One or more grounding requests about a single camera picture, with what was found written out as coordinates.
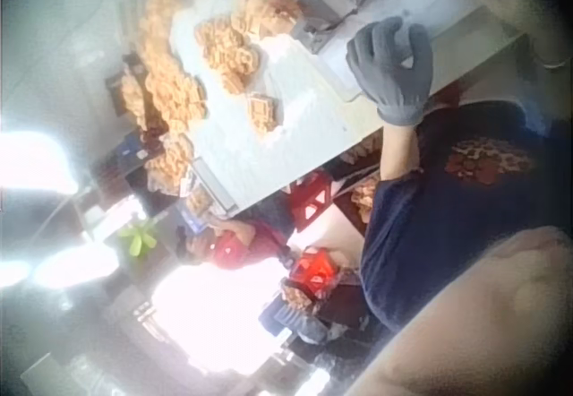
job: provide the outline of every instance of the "gray glove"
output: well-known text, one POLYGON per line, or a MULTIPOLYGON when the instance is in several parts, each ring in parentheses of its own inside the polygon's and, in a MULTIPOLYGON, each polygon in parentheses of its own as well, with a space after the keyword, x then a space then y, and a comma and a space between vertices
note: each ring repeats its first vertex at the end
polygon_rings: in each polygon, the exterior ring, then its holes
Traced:
POLYGON ((364 93, 378 104, 382 120, 391 125, 417 125, 430 95, 433 52, 426 29, 410 27, 414 63, 404 67, 396 48, 400 17, 367 25, 348 42, 346 60, 364 93))

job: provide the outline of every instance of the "person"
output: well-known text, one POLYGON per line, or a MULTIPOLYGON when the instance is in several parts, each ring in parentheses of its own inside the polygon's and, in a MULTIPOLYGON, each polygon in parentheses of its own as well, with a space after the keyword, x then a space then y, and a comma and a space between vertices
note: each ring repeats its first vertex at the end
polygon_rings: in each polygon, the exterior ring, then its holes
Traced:
POLYGON ((370 308, 393 332, 493 240, 547 225, 571 230, 570 125, 499 101, 424 116, 432 47, 425 28, 411 26, 413 65, 404 67, 395 42, 402 24, 370 24, 347 47, 384 122, 361 277, 370 308))
POLYGON ((293 255, 287 245, 294 222, 282 192, 263 200, 236 218, 222 220, 207 213, 207 227, 198 235, 187 236, 177 228, 179 257, 189 264, 211 262, 221 269, 239 269, 278 258, 286 267, 293 255))
POLYGON ((381 351, 347 396, 567 395, 573 248, 552 227, 492 245, 381 351))

